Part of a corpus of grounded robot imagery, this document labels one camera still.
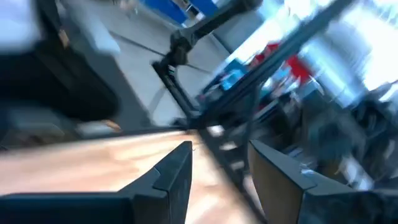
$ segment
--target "desk surface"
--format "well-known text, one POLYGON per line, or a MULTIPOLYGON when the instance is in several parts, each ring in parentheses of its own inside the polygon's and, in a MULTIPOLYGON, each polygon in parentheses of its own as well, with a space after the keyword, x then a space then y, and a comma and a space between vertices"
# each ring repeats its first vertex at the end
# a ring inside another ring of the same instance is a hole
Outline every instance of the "desk surface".
POLYGON ((254 223, 247 208, 194 135, 150 134, 62 144, 0 155, 0 194, 119 190, 183 141, 193 142, 186 223, 254 223))

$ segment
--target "gray floor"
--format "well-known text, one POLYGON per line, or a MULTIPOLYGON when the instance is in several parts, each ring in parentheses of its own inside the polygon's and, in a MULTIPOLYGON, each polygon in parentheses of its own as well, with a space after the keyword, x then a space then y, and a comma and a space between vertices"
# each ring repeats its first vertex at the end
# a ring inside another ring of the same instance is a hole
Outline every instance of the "gray floor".
MULTIPOLYGON (((175 28, 158 17, 148 14, 142 8, 139 8, 138 14, 131 13, 129 16, 109 4, 96 3, 92 8, 110 31, 156 52, 165 54, 168 51, 170 34, 175 28)), ((117 39, 117 42, 121 48, 121 53, 116 56, 119 67, 142 104, 148 107, 157 91, 164 87, 150 65, 161 56, 126 41, 117 39)), ((187 66, 180 67, 178 77, 187 93, 195 96, 211 80, 211 71, 227 56, 227 52, 211 37, 199 41, 188 56, 189 64, 209 72, 187 66)), ((154 124, 163 126, 168 125, 174 118, 182 116, 179 107, 166 92, 154 111, 152 120, 154 124)))

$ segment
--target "red object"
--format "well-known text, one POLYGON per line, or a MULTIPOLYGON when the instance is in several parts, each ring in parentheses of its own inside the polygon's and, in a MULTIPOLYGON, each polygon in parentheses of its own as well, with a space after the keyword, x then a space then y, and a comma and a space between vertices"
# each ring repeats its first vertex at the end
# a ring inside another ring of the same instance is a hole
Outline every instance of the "red object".
MULTIPOLYGON (((254 57, 254 60, 250 63, 251 66, 256 66, 268 57, 272 52, 277 50, 279 43, 268 44, 267 47, 254 57)), ((296 78, 300 78, 300 83, 306 83, 311 77, 311 71, 300 61, 300 59, 294 55, 286 60, 286 64, 291 67, 292 75, 296 78)))

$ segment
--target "black bag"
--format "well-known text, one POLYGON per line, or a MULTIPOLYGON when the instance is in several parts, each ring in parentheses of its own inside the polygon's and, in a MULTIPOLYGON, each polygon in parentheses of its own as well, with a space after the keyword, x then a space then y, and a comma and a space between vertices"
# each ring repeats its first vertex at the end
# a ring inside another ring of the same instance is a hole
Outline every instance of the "black bag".
POLYGON ((119 100, 85 58, 64 46, 54 1, 37 0, 46 38, 33 52, 0 56, 0 97, 28 100, 81 121, 109 119, 119 100))

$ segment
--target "floor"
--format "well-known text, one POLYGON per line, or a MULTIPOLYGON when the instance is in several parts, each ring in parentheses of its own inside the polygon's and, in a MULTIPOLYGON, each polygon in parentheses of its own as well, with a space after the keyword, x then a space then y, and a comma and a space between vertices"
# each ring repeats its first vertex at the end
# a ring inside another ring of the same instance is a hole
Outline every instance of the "floor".
MULTIPOLYGON (((116 39, 121 48, 121 53, 116 56, 117 63, 141 103, 149 110, 154 124, 167 126, 176 117, 182 117, 182 112, 168 92, 155 111, 149 106, 157 91, 163 88, 150 63, 161 59, 160 54, 167 53, 170 34, 175 26, 162 21, 142 6, 138 8, 138 13, 126 14, 110 4, 96 2, 91 5, 109 31, 152 49, 151 52, 116 39)), ((227 51, 220 48, 211 37, 199 41, 188 55, 188 63, 200 70, 188 66, 178 69, 179 80, 187 93, 195 96, 211 80, 212 71, 227 56, 227 51)))
POLYGON ((195 135, 180 132, 2 152, 0 195, 117 191, 147 172, 183 141, 192 141, 194 150, 185 223, 256 223, 221 168, 213 162, 209 150, 195 135))

